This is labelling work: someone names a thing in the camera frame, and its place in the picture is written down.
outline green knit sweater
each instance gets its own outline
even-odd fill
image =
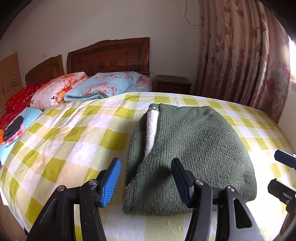
[[[159,109],[154,146],[144,159],[147,113],[132,133],[126,174],[125,213],[167,215],[190,212],[181,202],[170,170],[178,157],[186,170],[210,186],[234,186],[254,200],[257,183],[248,152],[236,131],[212,107]]]

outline curtain flower print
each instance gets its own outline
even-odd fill
[[[203,0],[195,94],[251,106],[278,122],[290,80],[288,35],[256,0]]]

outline metal screw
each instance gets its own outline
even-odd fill
[[[234,192],[235,191],[235,188],[233,186],[227,186],[227,189],[231,192]]]
[[[89,185],[95,185],[97,183],[96,179],[90,179],[89,180]]]
[[[60,185],[60,186],[57,187],[57,190],[59,192],[64,191],[65,190],[65,186],[64,185]]]
[[[204,182],[202,180],[197,179],[197,180],[195,180],[195,183],[197,185],[201,186],[201,185],[203,185]]]

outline red bedding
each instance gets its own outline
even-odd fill
[[[14,96],[10,97],[5,106],[6,113],[0,117],[0,129],[5,129],[6,126],[26,107],[30,107],[30,101],[34,93],[49,81],[45,81],[39,85],[29,85],[21,89]]]

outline dark brown headboard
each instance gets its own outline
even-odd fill
[[[25,76],[27,85],[37,85],[65,74],[62,55],[50,57],[31,69]]]
[[[96,73],[136,71],[149,72],[150,38],[104,40],[68,53],[67,72]]]

